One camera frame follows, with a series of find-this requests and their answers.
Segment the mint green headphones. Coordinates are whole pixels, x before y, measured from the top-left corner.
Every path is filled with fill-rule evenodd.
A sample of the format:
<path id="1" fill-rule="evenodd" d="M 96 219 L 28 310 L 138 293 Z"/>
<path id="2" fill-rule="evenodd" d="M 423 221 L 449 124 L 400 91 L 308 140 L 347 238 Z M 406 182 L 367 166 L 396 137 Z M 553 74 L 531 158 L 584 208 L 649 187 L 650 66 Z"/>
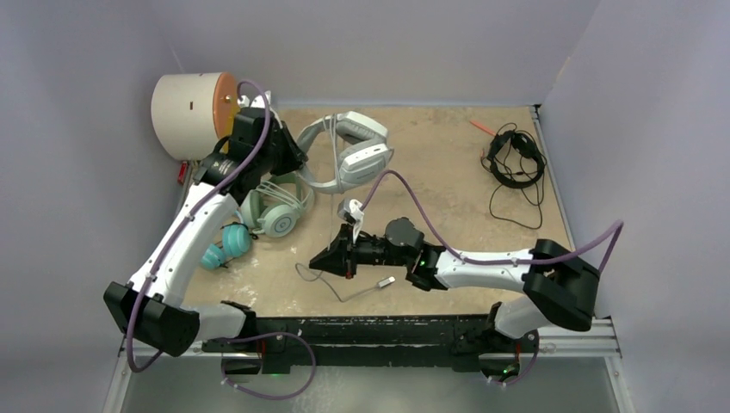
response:
<path id="1" fill-rule="evenodd" d="M 284 237 L 311 210 L 314 201 L 314 191 L 295 173 L 271 176 L 246 195 L 238 215 L 256 235 Z"/>

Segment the white grey headphones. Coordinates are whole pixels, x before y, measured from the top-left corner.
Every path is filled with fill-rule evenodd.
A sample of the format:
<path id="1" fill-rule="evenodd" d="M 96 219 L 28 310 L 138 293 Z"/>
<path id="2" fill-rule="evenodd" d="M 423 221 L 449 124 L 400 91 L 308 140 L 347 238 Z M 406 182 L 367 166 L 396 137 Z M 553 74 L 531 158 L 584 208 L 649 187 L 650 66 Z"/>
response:
<path id="1" fill-rule="evenodd" d="M 334 178 L 318 182 L 306 163 L 297 171 L 305 184 L 321 194 L 343 194 L 371 182 L 393 158 L 388 129 L 365 114 L 348 111 L 326 115 L 303 128 L 296 144 L 308 153 L 321 133 L 330 136 Z"/>

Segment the teal cat-ear headphones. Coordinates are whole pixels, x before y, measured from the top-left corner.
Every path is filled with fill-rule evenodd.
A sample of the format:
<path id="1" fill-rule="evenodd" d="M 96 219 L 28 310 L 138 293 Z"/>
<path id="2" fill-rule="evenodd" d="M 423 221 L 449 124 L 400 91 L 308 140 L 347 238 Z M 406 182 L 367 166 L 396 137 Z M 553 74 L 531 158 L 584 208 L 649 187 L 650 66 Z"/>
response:
<path id="1" fill-rule="evenodd" d="M 208 270 L 226 268 L 227 263 L 247 254 L 252 245 L 252 237 L 246 225 L 234 223 L 222 228 L 221 240 L 211 243 L 202 258 L 200 265 Z"/>

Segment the black headphones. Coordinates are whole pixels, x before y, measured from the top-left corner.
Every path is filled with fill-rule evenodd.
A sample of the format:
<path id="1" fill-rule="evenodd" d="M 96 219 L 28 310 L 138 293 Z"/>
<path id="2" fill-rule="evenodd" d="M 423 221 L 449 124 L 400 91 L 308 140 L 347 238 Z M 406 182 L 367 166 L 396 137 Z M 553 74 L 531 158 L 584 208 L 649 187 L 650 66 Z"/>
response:
<path id="1" fill-rule="evenodd" d="M 487 204 L 491 217 L 532 231 L 541 229 L 544 224 L 542 205 L 546 195 L 547 159 L 533 134 L 515 122 L 503 124 L 492 134 L 491 142 L 479 156 L 479 163 L 497 181 Z M 495 213 L 494 201 L 501 189 L 519 192 L 536 209 L 537 222 L 530 225 Z"/>

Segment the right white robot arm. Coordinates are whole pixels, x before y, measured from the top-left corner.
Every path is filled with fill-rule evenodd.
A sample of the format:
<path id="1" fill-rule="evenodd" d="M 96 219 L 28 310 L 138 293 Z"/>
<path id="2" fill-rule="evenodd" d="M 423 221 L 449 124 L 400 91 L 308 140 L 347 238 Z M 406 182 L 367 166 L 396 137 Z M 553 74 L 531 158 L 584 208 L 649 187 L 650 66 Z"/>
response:
<path id="1" fill-rule="evenodd" d="M 402 267 L 405 278 L 425 292 L 481 287 L 520 293 L 495 304 L 483 328 L 486 344 L 503 350 L 532 330 L 554 325 L 565 330 L 591 329 L 600 271 L 550 239 L 508 252 L 451 251 L 429 243 L 406 217 L 390 221 L 381 236 L 340 226 L 330 245 L 309 268 L 346 279 L 359 265 Z"/>

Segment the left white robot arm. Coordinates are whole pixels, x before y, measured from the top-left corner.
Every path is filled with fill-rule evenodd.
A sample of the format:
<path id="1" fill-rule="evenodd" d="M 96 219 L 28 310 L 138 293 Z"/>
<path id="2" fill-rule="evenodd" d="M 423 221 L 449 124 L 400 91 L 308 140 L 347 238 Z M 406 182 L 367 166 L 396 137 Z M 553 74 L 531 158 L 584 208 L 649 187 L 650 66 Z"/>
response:
<path id="1" fill-rule="evenodd" d="M 297 170 L 306 156 L 275 114 L 242 108 L 232 133 L 207 155 L 182 209 L 151 256 L 126 283 L 111 282 L 103 301 L 127 340 L 179 356 L 194 342 L 223 339 L 244 352 L 257 339 L 256 314 L 222 301 L 186 308 L 183 300 L 208 245 L 263 176 Z"/>

